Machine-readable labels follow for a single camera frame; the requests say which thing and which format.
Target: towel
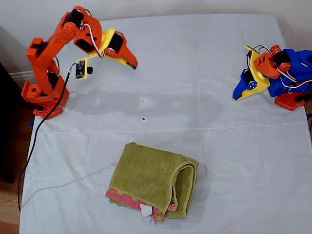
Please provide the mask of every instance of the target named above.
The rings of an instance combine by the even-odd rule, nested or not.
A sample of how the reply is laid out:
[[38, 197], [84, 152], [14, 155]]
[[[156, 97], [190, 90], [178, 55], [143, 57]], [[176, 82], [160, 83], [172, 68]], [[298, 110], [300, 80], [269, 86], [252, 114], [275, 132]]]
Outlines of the towel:
[[185, 218], [194, 192], [198, 161], [135, 142], [127, 144], [106, 196], [140, 210], [152, 206], [154, 221]]

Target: blue and orange robotic arm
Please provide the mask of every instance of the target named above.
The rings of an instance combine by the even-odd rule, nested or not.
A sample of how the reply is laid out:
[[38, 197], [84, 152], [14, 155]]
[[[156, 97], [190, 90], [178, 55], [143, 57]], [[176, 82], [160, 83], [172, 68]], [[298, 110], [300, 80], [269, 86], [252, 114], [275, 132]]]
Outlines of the blue and orange robotic arm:
[[[273, 45], [270, 49], [260, 45], [255, 47], [258, 50], [245, 46], [250, 50], [250, 66], [243, 70], [233, 98], [242, 99], [268, 88], [272, 97], [278, 96], [275, 103], [288, 110], [304, 105], [302, 100], [298, 100], [302, 93], [307, 97], [306, 93], [312, 88], [312, 51], [281, 50], [278, 45]], [[260, 54], [259, 48], [267, 51]]]

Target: white sheet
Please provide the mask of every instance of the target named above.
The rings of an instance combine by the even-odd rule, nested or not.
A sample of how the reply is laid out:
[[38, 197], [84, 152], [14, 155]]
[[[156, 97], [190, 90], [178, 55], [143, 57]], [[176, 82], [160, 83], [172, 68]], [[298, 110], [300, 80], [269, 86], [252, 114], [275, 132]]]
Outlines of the white sheet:
[[[273, 16], [149, 17], [102, 27], [124, 32], [139, 67], [95, 58], [87, 80], [72, 73], [71, 97], [42, 125], [26, 172], [21, 234], [311, 233], [304, 109], [280, 108], [267, 91], [232, 99], [246, 66], [243, 44], [285, 46]], [[62, 49], [63, 77], [83, 56], [72, 43]], [[109, 203], [105, 192], [131, 141], [200, 161], [187, 219], [154, 225]]]

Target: towel tag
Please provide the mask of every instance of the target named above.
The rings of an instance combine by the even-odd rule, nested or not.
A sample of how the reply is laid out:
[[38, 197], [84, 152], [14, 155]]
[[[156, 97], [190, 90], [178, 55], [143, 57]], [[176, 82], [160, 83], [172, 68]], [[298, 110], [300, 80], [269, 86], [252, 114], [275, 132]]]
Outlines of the towel tag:
[[144, 204], [140, 204], [142, 218], [152, 214], [152, 207]]

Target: yellow bracket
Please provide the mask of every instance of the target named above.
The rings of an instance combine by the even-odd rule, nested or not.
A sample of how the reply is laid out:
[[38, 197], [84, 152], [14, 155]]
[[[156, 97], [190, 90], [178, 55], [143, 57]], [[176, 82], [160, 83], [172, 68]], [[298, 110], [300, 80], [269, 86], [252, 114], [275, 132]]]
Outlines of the yellow bracket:
[[[109, 43], [111, 42], [113, 35], [115, 33], [115, 28], [109, 28], [106, 31], [102, 32], [102, 41], [101, 41], [101, 46], [99, 47], [99, 51], [102, 55], [104, 55], [104, 50], [107, 48], [107, 46], [109, 45]], [[91, 53], [88, 57], [84, 57], [81, 59], [78, 59], [77, 62], [84, 60], [85, 62], [85, 66], [84, 66], [84, 76], [77, 78], [77, 79], [87, 79], [87, 69], [88, 69], [88, 59], [93, 58], [93, 57], [97, 57], [98, 54], [96, 51], [94, 51], [93, 53]], [[124, 60], [123, 58], [113, 58], [110, 56], [104, 56], [104, 58], [110, 58], [113, 59], [117, 62], [120, 62], [126, 66], [129, 66], [127, 64], [127, 61]]]
[[245, 97], [248, 97], [250, 95], [261, 93], [263, 90], [269, 87], [270, 81], [267, 77], [263, 76], [255, 67], [254, 61], [260, 56], [260, 53], [256, 50], [253, 50], [250, 46], [244, 45], [248, 50], [252, 52], [252, 56], [250, 58], [250, 71], [253, 75], [254, 80], [257, 82], [257, 86], [252, 90], [244, 90], [242, 92], [242, 97], [240, 97], [238, 100], [241, 100]]

